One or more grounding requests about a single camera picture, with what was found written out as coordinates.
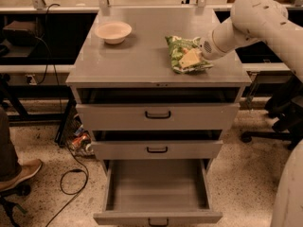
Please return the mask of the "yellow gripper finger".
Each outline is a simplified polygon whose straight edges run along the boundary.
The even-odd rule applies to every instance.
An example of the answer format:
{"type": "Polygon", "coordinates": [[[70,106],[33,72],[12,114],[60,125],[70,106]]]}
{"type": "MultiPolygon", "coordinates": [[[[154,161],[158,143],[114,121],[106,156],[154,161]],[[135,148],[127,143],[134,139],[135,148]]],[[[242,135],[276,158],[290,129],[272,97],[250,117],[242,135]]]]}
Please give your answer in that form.
{"type": "Polygon", "coordinates": [[[179,60],[179,64],[182,68],[187,68],[192,65],[198,64],[202,61],[202,53],[199,49],[192,48],[189,50],[181,60],[179,60]]]}

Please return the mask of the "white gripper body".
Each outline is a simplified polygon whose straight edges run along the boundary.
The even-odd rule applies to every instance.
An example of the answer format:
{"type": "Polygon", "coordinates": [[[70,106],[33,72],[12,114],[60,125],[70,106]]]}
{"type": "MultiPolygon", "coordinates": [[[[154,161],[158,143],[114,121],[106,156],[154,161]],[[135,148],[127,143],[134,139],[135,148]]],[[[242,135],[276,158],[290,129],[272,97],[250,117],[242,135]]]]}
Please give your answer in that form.
{"type": "Polygon", "coordinates": [[[208,32],[201,38],[199,47],[203,57],[207,61],[215,61],[225,55],[225,53],[215,44],[212,32],[208,32]]]}

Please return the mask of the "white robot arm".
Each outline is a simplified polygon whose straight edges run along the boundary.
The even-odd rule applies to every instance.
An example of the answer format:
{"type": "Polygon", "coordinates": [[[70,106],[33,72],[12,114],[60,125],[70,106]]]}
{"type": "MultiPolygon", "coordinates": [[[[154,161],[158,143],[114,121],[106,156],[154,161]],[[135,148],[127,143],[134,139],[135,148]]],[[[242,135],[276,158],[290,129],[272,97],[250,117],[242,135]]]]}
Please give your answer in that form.
{"type": "MultiPolygon", "coordinates": [[[[198,44],[198,55],[214,61],[230,51],[265,42],[303,81],[303,29],[274,0],[235,0],[230,17],[198,44]]],[[[294,148],[280,178],[270,227],[303,227],[303,142],[294,148]]]]}

